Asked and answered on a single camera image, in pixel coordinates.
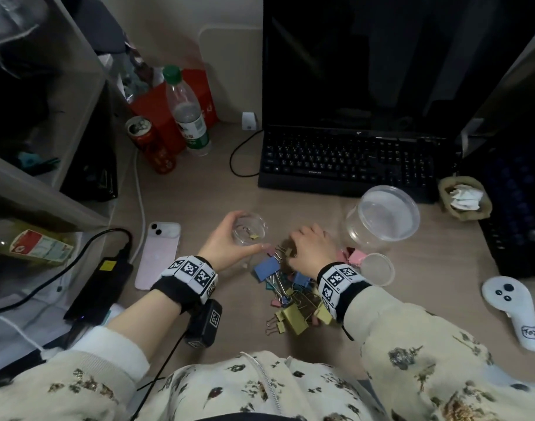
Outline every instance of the plastic water bottle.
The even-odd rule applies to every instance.
[[[166,81],[166,98],[173,119],[184,136],[187,150],[195,156],[207,155],[212,148],[199,100],[174,65],[162,70]]]

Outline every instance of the bottle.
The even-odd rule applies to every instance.
[[[212,148],[199,100],[181,77],[181,70],[167,65],[162,70],[166,81],[166,98],[173,119],[184,136],[187,150],[195,156],[207,155]]]
[[[61,265],[74,250],[73,240],[16,219],[0,219],[0,254],[36,264]]]

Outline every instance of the hand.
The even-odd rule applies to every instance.
[[[270,246],[269,244],[240,246],[234,243],[232,235],[234,222],[244,214],[246,214],[244,211],[228,213],[221,221],[221,224],[211,233],[205,245],[199,250],[198,255],[211,263],[212,268],[217,273]]]
[[[322,268],[338,261],[338,248],[317,224],[301,227],[291,233],[291,238],[297,246],[297,256],[288,259],[289,266],[309,278],[316,279]]]

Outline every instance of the floral jacket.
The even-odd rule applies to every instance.
[[[349,305],[344,327],[359,343],[379,403],[329,365],[242,353],[177,370],[139,419],[535,420],[534,387],[490,381],[488,349],[419,306],[369,287]],[[127,420],[126,405],[148,367],[130,340],[95,328],[0,387],[0,420]]]

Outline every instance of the person's left hand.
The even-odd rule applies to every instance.
[[[232,211],[226,215],[221,224],[211,233],[207,242],[200,249],[198,256],[205,258],[215,272],[232,266],[234,263],[250,255],[269,248],[269,244],[248,246],[236,245],[233,239],[233,225],[237,218],[246,214],[244,211]]]

